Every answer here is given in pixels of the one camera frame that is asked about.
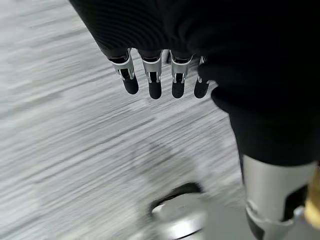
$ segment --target floor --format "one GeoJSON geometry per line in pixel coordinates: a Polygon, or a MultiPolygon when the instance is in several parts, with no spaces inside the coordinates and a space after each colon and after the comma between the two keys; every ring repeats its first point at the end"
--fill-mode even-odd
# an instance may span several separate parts
{"type": "Polygon", "coordinates": [[[0,20],[1,240],[125,240],[189,181],[243,205],[229,120],[193,96],[194,69],[174,99],[163,63],[153,100],[133,49],[129,95],[67,0],[2,0],[0,20]]]}

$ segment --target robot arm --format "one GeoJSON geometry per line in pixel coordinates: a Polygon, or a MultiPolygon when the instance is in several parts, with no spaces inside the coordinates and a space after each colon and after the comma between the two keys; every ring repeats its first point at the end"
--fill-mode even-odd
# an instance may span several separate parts
{"type": "Polygon", "coordinates": [[[162,49],[171,49],[175,98],[192,55],[205,56],[194,93],[201,98],[209,80],[218,84],[211,97],[230,116],[251,230],[259,240],[282,239],[320,160],[320,100],[312,87],[319,71],[304,62],[317,56],[317,33],[288,27],[285,2],[70,2],[130,94],[138,82],[128,49],[138,49],[153,99],[161,96],[162,49]],[[308,42],[295,42],[300,33],[308,42]]]}

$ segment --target black padding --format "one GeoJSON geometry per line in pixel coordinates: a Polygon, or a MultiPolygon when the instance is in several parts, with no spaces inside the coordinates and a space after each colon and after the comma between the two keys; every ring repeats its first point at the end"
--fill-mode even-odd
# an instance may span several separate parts
{"type": "Polygon", "coordinates": [[[194,95],[197,99],[202,99],[208,91],[209,84],[196,81],[194,87],[194,95]]]}
{"type": "Polygon", "coordinates": [[[137,81],[136,76],[134,76],[133,79],[128,78],[126,80],[123,80],[123,84],[124,84],[126,91],[132,95],[136,94],[139,90],[138,81],[137,81]]]}
{"type": "Polygon", "coordinates": [[[158,99],[161,97],[161,82],[149,83],[149,94],[153,99],[158,99]]]}
{"type": "Polygon", "coordinates": [[[284,216],[282,221],[286,222],[294,217],[294,211],[305,204],[308,185],[305,185],[287,196],[285,200],[284,216]]]}
{"type": "Polygon", "coordinates": [[[255,236],[255,238],[257,240],[263,240],[265,236],[265,231],[251,219],[251,217],[248,215],[247,212],[246,212],[246,218],[248,220],[250,230],[252,234],[255,236]]]}
{"type": "Polygon", "coordinates": [[[184,95],[185,92],[185,84],[177,81],[177,83],[172,83],[172,96],[174,98],[179,99],[184,95]]]}

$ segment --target black sleeve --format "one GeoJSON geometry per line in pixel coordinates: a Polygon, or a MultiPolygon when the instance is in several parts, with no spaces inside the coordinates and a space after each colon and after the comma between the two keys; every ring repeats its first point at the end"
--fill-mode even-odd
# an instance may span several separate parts
{"type": "Polygon", "coordinates": [[[317,7],[238,0],[70,0],[100,48],[189,50],[240,154],[282,166],[320,160],[317,7]]]}
{"type": "Polygon", "coordinates": [[[320,160],[319,38],[311,6],[300,4],[298,11],[285,1],[218,0],[212,7],[201,0],[158,2],[167,32],[208,56],[198,72],[217,82],[211,96],[229,113],[240,154],[280,166],[320,160]],[[308,25],[290,19],[303,9],[308,25]]]}

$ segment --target gold component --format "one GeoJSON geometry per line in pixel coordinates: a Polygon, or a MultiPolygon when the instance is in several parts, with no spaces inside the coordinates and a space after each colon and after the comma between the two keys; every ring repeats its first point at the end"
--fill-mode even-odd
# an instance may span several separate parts
{"type": "Polygon", "coordinates": [[[309,224],[320,230],[320,167],[308,187],[304,217],[309,224]]]}

